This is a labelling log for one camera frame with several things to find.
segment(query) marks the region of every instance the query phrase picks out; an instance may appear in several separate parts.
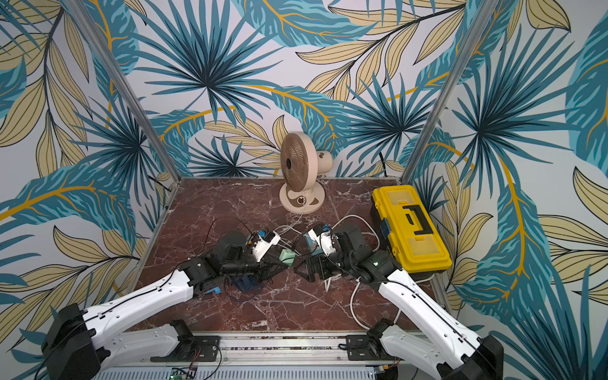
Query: toolbox lid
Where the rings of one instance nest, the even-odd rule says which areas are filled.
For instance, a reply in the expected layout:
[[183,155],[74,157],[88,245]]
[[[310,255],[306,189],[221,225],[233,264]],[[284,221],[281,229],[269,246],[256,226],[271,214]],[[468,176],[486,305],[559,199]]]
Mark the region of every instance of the toolbox lid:
[[384,186],[372,193],[380,220],[388,223],[393,255],[408,272],[443,271],[452,259],[411,185]]

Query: red marble table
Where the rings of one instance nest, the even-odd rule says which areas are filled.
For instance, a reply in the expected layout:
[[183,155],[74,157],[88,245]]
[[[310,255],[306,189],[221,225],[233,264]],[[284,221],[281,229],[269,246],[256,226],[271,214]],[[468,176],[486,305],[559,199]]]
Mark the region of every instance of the red marble table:
[[[316,221],[335,223],[347,214],[357,214],[371,223],[371,191],[394,185],[394,179],[324,179],[323,207],[304,215],[295,228],[304,230]],[[219,216],[236,216],[252,230],[291,225],[300,215],[288,213],[280,204],[280,179],[184,179],[164,221],[160,235],[148,257],[136,288],[150,284],[168,273],[176,264],[196,255],[209,225]],[[359,225],[365,238],[375,247],[374,236],[365,224],[349,218],[345,223]],[[209,235],[206,250],[229,230],[246,229],[232,218],[218,220]],[[286,239],[295,232],[285,233]],[[298,249],[307,252],[304,239]],[[309,283],[293,271],[283,272],[248,302],[234,302],[224,292],[208,294],[172,306],[138,324],[135,329],[151,328],[184,319],[192,331],[230,330],[361,330],[350,314],[349,301],[355,282],[339,278],[325,292],[323,281]],[[430,284],[421,284],[432,295]],[[244,298],[235,288],[231,295]],[[363,323],[375,324],[380,318],[394,319],[397,308],[367,285],[361,285],[354,301],[354,311]],[[405,330],[417,330],[406,317],[398,324]]]

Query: white power cable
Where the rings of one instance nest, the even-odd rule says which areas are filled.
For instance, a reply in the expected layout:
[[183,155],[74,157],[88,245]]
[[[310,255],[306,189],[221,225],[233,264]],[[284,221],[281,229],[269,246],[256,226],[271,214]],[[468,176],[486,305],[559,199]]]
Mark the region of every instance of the white power cable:
[[423,282],[427,282],[427,281],[431,281],[433,279],[433,277],[435,277],[435,274],[433,273],[432,275],[430,275],[429,278],[425,278],[424,280],[418,280],[418,281],[414,281],[417,284],[423,283]]
[[359,290],[359,285],[361,285],[361,282],[359,281],[360,277],[357,278],[357,286],[354,287],[353,293],[350,295],[350,314],[353,315],[353,319],[355,322],[357,322],[357,324],[361,327],[363,327],[366,330],[369,330],[370,328],[365,326],[363,323],[361,323],[358,319],[357,316],[354,315],[354,311],[353,311],[353,300],[354,300],[354,294],[357,293],[357,290]]
[[369,227],[370,231],[374,234],[374,236],[376,237],[376,241],[378,242],[376,245],[376,248],[374,249],[374,252],[376,252],[379,248],[380,248],[380,238],[378,238],[378,235],[376,234],[376,231],[374,231],[373,228],[371,228],[370,224],[367,222],[367,220],[361,218],[359,215],[355,215],[355,214],[350,214],[347,215],[345,217],[343,217],[342,219],[340,219],[336,224],[334,224],[334,226],[332,227],[332,229],[336,228],[336,226],[340,223],[342,223],[342,221],[344,221],[347,218],[359,218],[361,220],[363,220],[363,223],[365,223],[367,225],[367,227]]

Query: desk fan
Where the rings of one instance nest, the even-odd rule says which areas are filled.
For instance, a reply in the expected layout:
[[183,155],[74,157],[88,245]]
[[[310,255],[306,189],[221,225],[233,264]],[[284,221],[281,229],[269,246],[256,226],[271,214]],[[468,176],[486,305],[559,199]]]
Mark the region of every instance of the desk fan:
[[289,133],[281,145],[281,170],[285,184],[279,198],[287,211],[309,214],[321,207],[325,190],[317,176],[331,170],[333,159],[325,150],[317,151],[305,133]]

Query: tropical leaf wallpaper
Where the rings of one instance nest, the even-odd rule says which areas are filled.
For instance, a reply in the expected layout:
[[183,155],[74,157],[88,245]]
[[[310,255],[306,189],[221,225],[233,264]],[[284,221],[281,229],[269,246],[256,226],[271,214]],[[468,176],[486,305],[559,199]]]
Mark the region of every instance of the tropical leaf wallpaper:
[[502,341],[505,379],[608,379],[608,3],[518,0],[490,23],[413,173],[448,306]]
[[[304,131],[337,177],[402,172],[482,1],[83,0],[183,176],[280,176]],[[449,306],[504,343],[505,379],[608,373],[607,12],[499,0],[414,173]],[[55,310],[129,289],[174,183],[59,0],[0,0],[0,38],[19,380]]]
[[[128,74],[134,11],[87,3]],[[25,379],[56,310],[129,290],[173,181],[59,1],[1,0],[0,39],[0,365]]]

